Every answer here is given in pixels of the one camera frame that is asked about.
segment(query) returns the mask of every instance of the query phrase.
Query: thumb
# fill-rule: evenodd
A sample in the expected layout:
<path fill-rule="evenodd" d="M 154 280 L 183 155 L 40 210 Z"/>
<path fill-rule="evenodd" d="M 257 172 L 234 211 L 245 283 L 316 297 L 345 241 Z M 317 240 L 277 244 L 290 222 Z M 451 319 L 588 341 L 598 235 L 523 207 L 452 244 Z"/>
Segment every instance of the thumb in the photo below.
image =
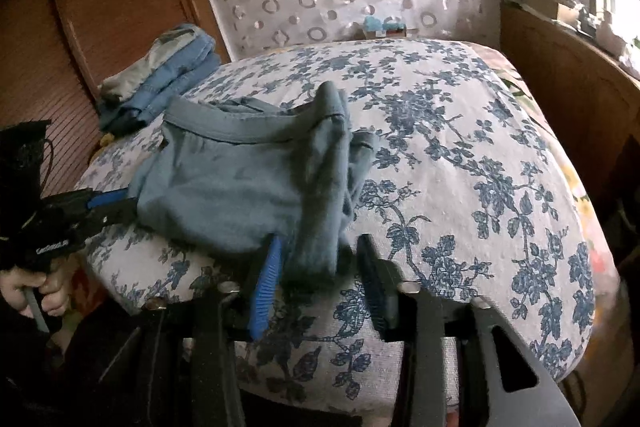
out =
<path fill-rule="evenodd" d="M 14 287 L 32 286 L 37 288 L 42 286 L 46 280 L 47 274 L 43 272 L 32 272 L 18 267 L 11 270 L 10 284 Z"/>

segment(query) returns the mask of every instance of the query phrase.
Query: floral bedspread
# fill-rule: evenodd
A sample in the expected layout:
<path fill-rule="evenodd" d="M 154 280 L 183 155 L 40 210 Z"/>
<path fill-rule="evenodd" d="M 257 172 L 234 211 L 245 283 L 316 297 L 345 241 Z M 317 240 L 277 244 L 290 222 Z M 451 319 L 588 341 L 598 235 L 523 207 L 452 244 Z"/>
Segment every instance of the floral bedspread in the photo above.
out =
<path fill-rule="evenodd" d="M 383 142 L 348 229 L 352 243 L 372 233 L 381 255 L 438 295 L 487 295 L 554 378 L 568 374 L 594 312 L 575 200 L 536 124 L 470 47 L 426 39 L 297 46 L 227 64 L 187 97 L 292 107 L 326 80 L 348 93 L 352 127 Z M 158 147 L 160 124 L 107 148 L 79 186 L 129 184 Z M 86 256 L 132 311 L 151 296 L 190 299 L 229 277 L 205 251 L 134 225 L 105 229 Z M 281 297 L 263 340 L 238 345 L 242 386 L 302 407 L 389 416 L 401 346 L 377 338 L 357 280 L 331 295 Z"/>

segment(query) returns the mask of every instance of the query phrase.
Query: mattress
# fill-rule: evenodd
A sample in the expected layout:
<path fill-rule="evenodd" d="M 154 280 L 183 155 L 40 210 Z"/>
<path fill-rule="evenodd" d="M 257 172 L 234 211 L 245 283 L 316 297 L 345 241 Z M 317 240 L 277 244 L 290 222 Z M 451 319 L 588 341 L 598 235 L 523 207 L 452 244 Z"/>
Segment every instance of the mattress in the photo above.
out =
<path fill-rule="evenodd" d="M 348 228 L 352 244 L 371 233 L 406 279 L 437 295 L 488 296 L 556 380 L 570 373 L 596 296 L 615 294 L 619 279 L 575 170 L 513 68 L 463 42 L 334 42 L 226 64 L 186 97 L 293 107 L 326 80 L 347 92 L 352 127 L 383 143 Z M 112 144 L 78 186 L 126 187 L 159 146 L 160 125 Z M 149 297 L 191 299 L 231 277 L 206 251 L 136 225 L 105 229 L 84 253 L 131 312 Z M 392 413 L 401 346 L 378 339 L 358 280 L 329 295 L 280 295 L 263 340 L 236 351 L 252 393 L 364 418 Z"/>

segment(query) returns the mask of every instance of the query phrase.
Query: folded clothes stack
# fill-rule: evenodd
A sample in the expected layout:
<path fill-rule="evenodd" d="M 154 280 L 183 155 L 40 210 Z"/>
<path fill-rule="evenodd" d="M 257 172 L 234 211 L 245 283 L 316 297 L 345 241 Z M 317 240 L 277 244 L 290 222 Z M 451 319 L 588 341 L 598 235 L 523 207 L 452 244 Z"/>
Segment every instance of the folded clothes stack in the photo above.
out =
<path fill-rule="evenodd" d="M 160 35 L 144 57 L 100 85 L 100 130 L 120 137 L 149 125 L 172 96 L 197 86 L 220 67 L 215 45 L 193 24 Z"/>
<path fill-rule="evenodd" d="M 284 243 L 284 280 L 329 282 L 378 151 L 376 134 L 350 131 L 347 106 L 331 82 L 291 110 L 254 98 L 174 98 L 165 146 L 129 185 L 140 223 L 241 262 L 274 233 Z"/>

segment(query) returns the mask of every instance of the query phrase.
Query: wooden wardrobe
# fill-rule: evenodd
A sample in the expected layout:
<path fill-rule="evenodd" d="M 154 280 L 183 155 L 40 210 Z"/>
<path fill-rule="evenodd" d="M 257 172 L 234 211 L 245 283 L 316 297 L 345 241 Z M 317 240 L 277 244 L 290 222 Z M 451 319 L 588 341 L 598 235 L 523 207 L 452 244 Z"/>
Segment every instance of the wooden wardrobe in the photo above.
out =
<path fill-rule="evenodd" d="M 52 120 L 44 194 L 69 190 L 86 169 L 100 138 L 101 81 L 181 22 L 212 35 L 228 62 L 209 0 L 0 0 L 0 127 Z"/>

